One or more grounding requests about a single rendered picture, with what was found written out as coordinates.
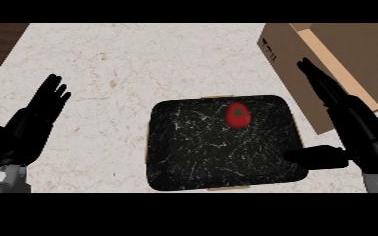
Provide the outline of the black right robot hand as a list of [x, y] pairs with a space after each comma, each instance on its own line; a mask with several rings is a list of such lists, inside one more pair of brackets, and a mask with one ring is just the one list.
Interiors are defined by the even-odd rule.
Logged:
[[297, 66], [326, 107], [344, 148], [319, 145], [291, 150], [283, 154], [285, 160], [307, 170], [344, 168], [353, 161], [365, 174], [378, 174], [378, 117], [307, 58]]

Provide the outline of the black marbled tray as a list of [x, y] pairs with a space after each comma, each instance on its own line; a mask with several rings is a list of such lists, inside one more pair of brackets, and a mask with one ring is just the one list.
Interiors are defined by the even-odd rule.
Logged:
[[[232, 102], [249, 111], [245, 128], [232, 128]], [[288, 183], [308, 171], [283, 160], [302, 148], [291, 110], [274, 95], [159, 102], [150, 112], [146, 178], [159, 191]]]

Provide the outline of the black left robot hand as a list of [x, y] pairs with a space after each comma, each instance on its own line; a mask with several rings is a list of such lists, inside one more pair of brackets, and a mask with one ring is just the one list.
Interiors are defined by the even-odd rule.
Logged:
[[53, 123], [71, 97], [62, 77], [50, 74], [25, 108], [0, 126], [0, 166], [29, 165], [38, 158]]

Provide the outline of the red tomato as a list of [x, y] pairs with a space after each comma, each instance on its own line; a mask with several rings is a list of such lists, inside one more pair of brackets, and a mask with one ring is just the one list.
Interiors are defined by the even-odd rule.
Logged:
[[251, 114], [240, 102], [232, 102], [224, 113], [224, 120], [232, 128], [245, 128], [251, 122]]

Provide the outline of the brown cardboard box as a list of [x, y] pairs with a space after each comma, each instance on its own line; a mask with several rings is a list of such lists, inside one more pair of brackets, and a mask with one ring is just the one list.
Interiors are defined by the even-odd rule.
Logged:
[[378, 23], [267, 23], [257, 45], [317, 134], [334, 126], [297, 67], [302, 58], [378, 112]]

